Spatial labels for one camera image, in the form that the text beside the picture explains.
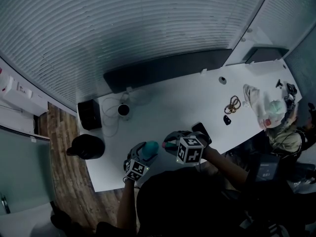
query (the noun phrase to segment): forearm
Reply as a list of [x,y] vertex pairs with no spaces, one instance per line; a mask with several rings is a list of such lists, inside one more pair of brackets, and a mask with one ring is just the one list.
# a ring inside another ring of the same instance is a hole
[[136,232],[134,181],[127,179],[118,208],[117,227]]
[[227,160],[216,149],[209,146],[205,148],[203,158],[217,167],[237,190],[242,190],[247,179],[247,171]]

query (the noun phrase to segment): black kettle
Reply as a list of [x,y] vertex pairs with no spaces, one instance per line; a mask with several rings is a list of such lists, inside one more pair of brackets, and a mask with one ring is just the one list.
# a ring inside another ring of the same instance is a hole
[[105,145],[100,138],[83,134],[73,140],[71,148],[67,149],[67,155],[79,156],[84,160],[97,159],[103,155],[104,149]]

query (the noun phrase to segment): door handle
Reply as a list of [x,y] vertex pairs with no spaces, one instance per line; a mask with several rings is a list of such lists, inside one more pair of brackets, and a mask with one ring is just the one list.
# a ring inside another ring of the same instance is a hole
[[10,208],[8,206],[8,203],[6,202],[6,199],[5,199],[5,196],[3,196],[1,193],[0,193],[0,197],[1,197],[1,202],[2,202],[2,205],[4,207],[4,210],[7,214],[11,213],[10,211]]

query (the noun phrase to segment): wooden floor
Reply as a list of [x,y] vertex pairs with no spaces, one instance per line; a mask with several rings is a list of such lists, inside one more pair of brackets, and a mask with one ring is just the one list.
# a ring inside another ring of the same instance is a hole
[[66,155],[78,134],[76,118],[49,104],[38,120],[39,135],[51,140],[51,164],[57,206],[88,232],[100,221],[116,226],[122,189],[95,193],[85,161]]

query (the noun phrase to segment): black phone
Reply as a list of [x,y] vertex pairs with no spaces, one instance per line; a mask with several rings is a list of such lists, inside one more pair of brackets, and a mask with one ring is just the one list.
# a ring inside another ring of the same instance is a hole
[[212,143],[211,137],[208,135],[204,125],[201,122],[192,126],[192,131],[193,132],[201,132],[201,133],[205,134],[206,136],[209,137],[210,144]]

